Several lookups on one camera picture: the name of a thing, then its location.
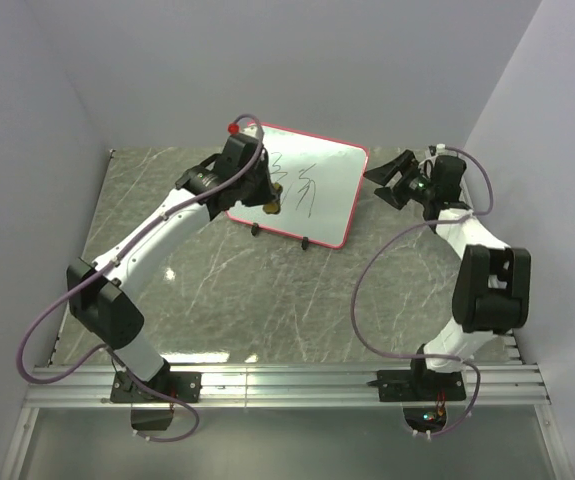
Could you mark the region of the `yellow whiteboard eraser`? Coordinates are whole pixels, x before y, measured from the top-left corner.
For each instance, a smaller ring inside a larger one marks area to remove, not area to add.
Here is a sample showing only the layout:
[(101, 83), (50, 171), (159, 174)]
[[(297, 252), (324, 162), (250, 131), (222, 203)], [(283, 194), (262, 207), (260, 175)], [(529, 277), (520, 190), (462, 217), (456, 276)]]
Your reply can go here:
[(281, 212), (281, 195), (283, 187), (279, 183), (272, 185), (273, 196), (270, 201), (265, 203), (262, 210), (267, 215), (278, 215)]

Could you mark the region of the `pink framed whiteboard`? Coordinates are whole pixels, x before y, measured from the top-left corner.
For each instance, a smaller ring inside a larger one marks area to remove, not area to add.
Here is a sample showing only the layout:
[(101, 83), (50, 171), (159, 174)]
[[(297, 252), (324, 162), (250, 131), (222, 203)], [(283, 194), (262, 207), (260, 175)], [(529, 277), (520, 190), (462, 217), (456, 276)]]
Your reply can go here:
[(265, 124), (264, 146), (271, 180), (280, 184), (281, 212), (240, 204), (229, 219), (262, 230), (340, 249), (357, 206), (367, 148), (336, 139)]

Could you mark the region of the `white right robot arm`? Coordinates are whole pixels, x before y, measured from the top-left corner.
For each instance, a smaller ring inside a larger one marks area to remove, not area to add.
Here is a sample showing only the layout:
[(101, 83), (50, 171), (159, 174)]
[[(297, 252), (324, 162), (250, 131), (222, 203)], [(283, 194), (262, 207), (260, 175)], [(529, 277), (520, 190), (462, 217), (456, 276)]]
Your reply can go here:
[(451, 318), (431, 341), (409, 356), (401, 380), (384, 389), (398, 401), (462, 400), (462, 368), (493, 338), (526, 323), (531, 255), (511, 247), (481, 223), (483, 212), (462, 198), (468, 165), (479, 162), (456, 147), (432, 146), (423, 161), (405, 150), (393, 160), (365, 171), (377, 184), (375, 195), (396, 209), (422, 206), (422, 227), (443, 239), (460, 260), (451, 300)]

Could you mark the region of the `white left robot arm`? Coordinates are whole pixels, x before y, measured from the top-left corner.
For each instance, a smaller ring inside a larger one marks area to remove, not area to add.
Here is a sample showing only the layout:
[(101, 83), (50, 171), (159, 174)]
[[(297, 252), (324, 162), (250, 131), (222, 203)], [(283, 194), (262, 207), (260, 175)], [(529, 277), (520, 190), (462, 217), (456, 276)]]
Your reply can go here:
[(280, 187), (270, 179), (267, 153), (222, 151), (186, 170), (161, 205), (117, 246), (92, 262), (78, 259), (66, 278), (71, 315), (102, 341), (131, 373), (147, 402), (174, 392), (170, 365), (144, 333), (135, 299), (172, 251), (236, 203), (280, 211)]

